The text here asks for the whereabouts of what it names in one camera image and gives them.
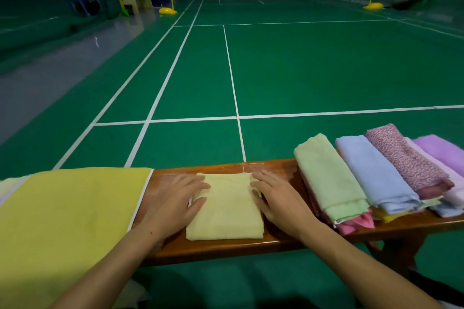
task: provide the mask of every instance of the stack of towels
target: stack of towels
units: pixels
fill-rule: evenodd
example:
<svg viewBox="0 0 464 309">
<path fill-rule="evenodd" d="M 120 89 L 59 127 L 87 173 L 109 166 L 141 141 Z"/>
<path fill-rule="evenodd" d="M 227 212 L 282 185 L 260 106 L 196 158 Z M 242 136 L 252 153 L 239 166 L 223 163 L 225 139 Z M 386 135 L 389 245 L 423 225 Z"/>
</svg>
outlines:
<svg viewBox="0 0 464 309">
<path fill-rule="evenodd" d="M 310 200 L 326 222 L 349 234 L 431 208 L 442 217 L 463 213 L 464 150 L 437 136 L 414 141 L 395 125 L 365 136 L 323 134 L 295 148 Z"/>
</svg>

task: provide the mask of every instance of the left hand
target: left hand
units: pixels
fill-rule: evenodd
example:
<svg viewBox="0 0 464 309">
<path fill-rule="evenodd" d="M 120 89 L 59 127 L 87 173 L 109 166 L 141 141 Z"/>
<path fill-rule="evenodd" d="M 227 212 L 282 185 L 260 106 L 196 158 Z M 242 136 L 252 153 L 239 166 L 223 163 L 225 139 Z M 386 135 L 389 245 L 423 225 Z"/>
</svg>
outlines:
<svg viewBox="0 0 464 309">
<path fill-rule="evenodd" d="M 202 197 L 188 207 L 190 198 L 201 190 L 211 187 L 203 182 L 204 179 L 204 176 L 190 174 L 175 176 L 150 201 L 140 226 L 150 232 L 157 242 L 182 230 L 192 222 L 206 202 L 206 197 Z"/>
</svg>

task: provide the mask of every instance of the red speckled towel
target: red speckled towel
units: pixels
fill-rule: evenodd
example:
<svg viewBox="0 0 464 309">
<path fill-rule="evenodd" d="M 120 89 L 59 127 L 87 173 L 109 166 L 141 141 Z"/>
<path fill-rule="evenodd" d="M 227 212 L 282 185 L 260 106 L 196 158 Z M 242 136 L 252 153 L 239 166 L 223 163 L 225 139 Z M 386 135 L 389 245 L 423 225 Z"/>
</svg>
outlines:
<svg viewBox="0 0 464 309">
<path fill-rule="evenodd" d="M 395 125 L 368 130 L 366 138 L 395 166 L 421 199 L 437 198 L 454 187 L 449 175 L 410 147 Z"/>
</svg>

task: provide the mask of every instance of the green towel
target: green towel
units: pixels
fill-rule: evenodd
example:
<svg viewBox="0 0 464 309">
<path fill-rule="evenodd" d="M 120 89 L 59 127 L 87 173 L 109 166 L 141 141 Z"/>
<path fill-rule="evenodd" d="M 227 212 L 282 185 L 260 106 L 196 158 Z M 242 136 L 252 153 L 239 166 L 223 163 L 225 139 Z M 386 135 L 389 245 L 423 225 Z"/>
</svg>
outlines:
<svg viewBox="0 0 464 309">
<path fill-rule="evenodd" d="M 368 211 L 361 186 L 326 136 L 308 139 L 294 154 L 319 206 L 335 224 Z"/>
</svg>

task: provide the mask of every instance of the right hand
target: right hand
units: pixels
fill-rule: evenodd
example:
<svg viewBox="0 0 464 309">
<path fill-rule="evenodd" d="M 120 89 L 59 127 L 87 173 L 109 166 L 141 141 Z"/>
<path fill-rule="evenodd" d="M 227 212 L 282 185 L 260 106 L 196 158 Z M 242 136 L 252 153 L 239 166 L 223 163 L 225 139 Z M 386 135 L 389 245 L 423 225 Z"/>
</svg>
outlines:
<svg viewBox="0 0 464 309">
<path fill-rule="evenodd" d="M 253 172 L 258 181 L 251 182 L 267 203 L 253 195 L 256 205 L 266 218 L 285 233 L 302 240 L 305 229 L 319 223 L 301 195 L 282 178 L 266 170 Z"/>
</svg>

